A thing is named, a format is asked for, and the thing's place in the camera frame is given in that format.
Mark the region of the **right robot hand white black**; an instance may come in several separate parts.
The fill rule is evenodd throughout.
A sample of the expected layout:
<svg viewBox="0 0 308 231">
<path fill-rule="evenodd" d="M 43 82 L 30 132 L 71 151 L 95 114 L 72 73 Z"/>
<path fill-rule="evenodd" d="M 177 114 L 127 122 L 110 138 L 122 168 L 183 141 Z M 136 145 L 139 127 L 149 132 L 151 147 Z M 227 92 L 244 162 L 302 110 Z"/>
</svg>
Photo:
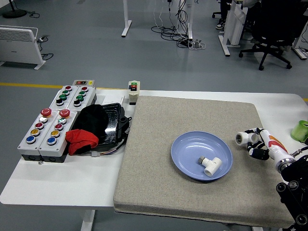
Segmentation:
<svg viewBox="0 0 308 231">
<path fill-rule="evenodd" d="M 254 144 L 251 142 L 247 143 L 248 154 L 252 158 L 259 160 L 268 160 L 271 158 L 275 161 L 275 163 L 278 163 L 286 158 L 294 159 L 289 155 L 283 144 L 272 136 L 266 129 L 252 128 L 246 130 L 245 133 L 254 133 L 259 137 L 258 142 Z"/>
</svg>

